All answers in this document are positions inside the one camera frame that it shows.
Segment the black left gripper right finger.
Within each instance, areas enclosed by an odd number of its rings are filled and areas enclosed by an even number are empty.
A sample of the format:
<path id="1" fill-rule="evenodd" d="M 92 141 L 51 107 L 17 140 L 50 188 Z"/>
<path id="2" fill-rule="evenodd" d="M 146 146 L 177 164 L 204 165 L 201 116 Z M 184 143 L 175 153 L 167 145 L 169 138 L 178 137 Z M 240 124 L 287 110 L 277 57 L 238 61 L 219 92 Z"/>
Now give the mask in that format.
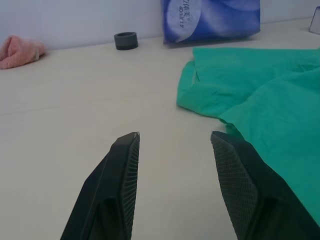
<path id="1" fill-rule="evenodd" d="M 220 131 L 210 140 L 238 240 L 320 240 L 320 226 L 249 142 Z"/>

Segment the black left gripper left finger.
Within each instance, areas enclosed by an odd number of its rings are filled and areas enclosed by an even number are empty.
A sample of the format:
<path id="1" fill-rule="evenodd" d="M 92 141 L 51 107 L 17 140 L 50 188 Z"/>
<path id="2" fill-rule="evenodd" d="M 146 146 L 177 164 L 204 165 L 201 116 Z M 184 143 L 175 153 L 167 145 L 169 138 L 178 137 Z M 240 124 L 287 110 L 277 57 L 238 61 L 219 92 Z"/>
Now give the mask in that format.
<path id="1" fill-rule="evenodd" d="M 84 181 L 60 240 L 131 240 L 140 134 L 119 137 Z"/>

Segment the green garment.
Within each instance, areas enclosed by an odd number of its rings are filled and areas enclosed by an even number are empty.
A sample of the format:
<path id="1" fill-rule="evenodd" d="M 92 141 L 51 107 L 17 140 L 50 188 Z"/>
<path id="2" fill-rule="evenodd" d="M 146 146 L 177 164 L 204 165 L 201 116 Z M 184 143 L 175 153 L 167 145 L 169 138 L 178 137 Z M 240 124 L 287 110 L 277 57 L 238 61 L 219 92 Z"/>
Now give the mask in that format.
<path id="1" fill-rule="evenodd" d="M 176 103 L 251 143 L 320 226 L 320 48 L 194 48 Z"/>

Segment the dark grey tape roll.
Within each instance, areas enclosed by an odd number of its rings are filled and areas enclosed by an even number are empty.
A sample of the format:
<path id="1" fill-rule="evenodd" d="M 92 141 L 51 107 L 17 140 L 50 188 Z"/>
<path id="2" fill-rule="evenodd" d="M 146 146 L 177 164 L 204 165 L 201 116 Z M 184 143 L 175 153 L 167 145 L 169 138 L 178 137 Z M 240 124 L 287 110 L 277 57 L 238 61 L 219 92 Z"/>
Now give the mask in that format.
<path id="1" fill-rule="evenodd" d="M 120 51 L 132 50 L 139 46 L 136 32 L 121 32 L 114 35 L 115 48 Z"/>

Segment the pink fluffy cloth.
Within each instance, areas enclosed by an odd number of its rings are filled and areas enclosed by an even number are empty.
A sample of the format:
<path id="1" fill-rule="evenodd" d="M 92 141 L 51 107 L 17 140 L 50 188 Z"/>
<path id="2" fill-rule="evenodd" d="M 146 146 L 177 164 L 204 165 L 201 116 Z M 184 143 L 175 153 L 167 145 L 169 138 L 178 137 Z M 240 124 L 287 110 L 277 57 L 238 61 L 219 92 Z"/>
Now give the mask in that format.
<path id="1" fill-rule="evenodd" d="M 45 53 L 46 48 L 40 41 L 11 35 L 0 47 L 0 70 L 16 68 L 35 62 Z"/>

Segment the purple tissue paper pack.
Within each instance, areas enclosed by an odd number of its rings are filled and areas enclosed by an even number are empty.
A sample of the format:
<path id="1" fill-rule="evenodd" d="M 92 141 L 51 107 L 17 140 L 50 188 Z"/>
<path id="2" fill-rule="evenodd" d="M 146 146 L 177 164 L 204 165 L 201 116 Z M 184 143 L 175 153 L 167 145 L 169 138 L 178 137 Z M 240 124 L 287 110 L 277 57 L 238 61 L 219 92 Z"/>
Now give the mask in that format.
<path id="1" fill-rule="evenodd" d="M 164 43 L 240 39 L 260 31 L 260 0 L 161 0 Z"/>

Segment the purple tissue box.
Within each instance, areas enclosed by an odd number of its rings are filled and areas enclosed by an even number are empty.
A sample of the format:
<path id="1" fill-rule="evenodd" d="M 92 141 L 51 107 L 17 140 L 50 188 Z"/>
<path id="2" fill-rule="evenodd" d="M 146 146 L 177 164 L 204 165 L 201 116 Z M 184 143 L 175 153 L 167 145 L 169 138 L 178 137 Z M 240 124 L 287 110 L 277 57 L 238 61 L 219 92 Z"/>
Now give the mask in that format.
<path id="1" fill-rule="evenodd" d="M 308 30 L 310 33 L 320 35 L 320 6 L 317 6 Z"/>

